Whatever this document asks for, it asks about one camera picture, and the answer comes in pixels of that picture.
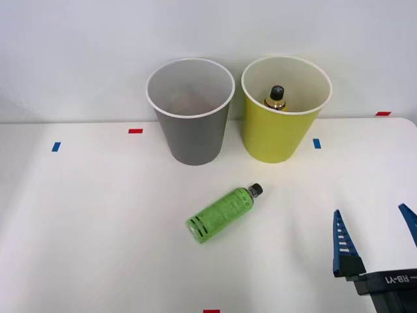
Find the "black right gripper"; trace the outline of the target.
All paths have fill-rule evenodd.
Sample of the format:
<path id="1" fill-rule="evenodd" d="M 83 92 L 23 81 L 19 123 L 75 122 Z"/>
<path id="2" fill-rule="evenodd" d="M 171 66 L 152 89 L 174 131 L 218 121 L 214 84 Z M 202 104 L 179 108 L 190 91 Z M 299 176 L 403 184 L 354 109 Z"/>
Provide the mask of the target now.
<path id="1" fill-rule="evenodd" d="M 417 216 L 404 203 L 398 207 L 417 246 Z M 365 273 L 339 210 L 333 216 L 333 251 L 334 276 L 347 277 L 358 295 L 369 295 L 378 313 L 416 312 L 416 269 Z"/>

